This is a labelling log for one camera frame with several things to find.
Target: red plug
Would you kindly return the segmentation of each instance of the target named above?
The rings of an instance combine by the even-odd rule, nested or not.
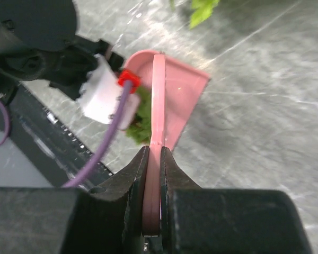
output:
[[[140,77],[135,75],[130,70],[124,69],[118,79],[118,84],[123,87],[125,81],[130,80],[133,83],[131,94],[134,94],[137,88],[140,86]]]

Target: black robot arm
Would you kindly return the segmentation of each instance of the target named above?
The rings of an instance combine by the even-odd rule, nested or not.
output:
[[[98,66],[95,54],[105,56],[113,71],[124,59],[108,42],[90,41],[76,31],[72,0],[1,0],[0,74],[20,81],[45,79],[77,99],[87,72]]]

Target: gray floor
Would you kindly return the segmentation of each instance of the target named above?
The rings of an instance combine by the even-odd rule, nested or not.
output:
[[[188,29],[189,4],[169,0],[77,0],[80,34],[207,71],[207,86],[174,151],[203,187],[272,188],[297,204],[318,254],[318,0],[221,0]],[[28,87],[94,150],[106,126],[82,117],[60,92]],[[119,133],[104,162],[120,170],[138,147]]]
[[[0,187],[51,187],[28,158],[7,139],[0,146]]]

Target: pink scoop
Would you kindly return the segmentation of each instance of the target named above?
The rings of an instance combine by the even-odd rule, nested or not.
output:
[[[125,68],[138,75],[143,86],[151,89],[155,50],[141,50],[132,55]],[[198,99],[209,81],[200,70],[166,56],[166,133],[165,146],[173,151]]]

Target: dustpan handle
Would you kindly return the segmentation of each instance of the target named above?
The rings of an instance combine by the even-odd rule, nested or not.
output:
[[[166,130],[165,55],[154,55],[152,75],[151,143],[143,201],[143,234],[155,236],[160,231],[160,159]]]

